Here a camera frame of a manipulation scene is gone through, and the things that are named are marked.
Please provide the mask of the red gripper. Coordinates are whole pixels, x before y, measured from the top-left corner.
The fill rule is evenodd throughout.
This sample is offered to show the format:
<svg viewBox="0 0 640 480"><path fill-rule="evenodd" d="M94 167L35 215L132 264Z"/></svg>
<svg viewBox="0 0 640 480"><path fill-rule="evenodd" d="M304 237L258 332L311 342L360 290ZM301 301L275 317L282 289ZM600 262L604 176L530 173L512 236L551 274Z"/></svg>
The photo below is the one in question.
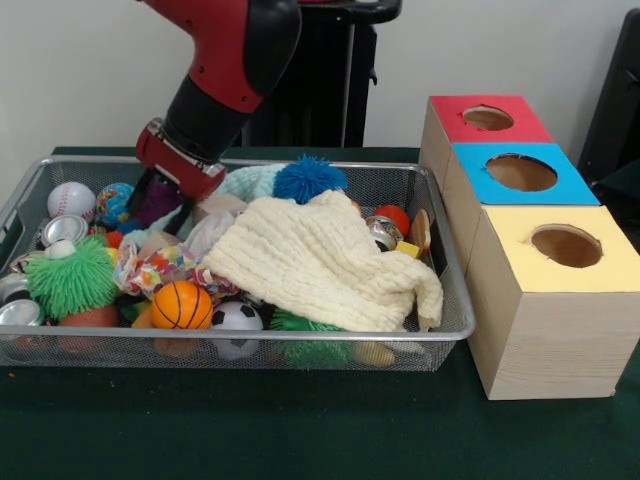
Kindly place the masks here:
<svg viewBox="0 0 640 480"><path fill-rule="evenodd" d="M133 219L147 196L155 171L171 180L188 199L184 199L177 214L173 215L164 233L177 235L190 218L194 201L211 195L223 182L226 168L221 163L205 165L202 161L188 157L173 147L154 127L145 127L136 143L136 157L149 169L138 179L127 203L129 219Z"/></svg>

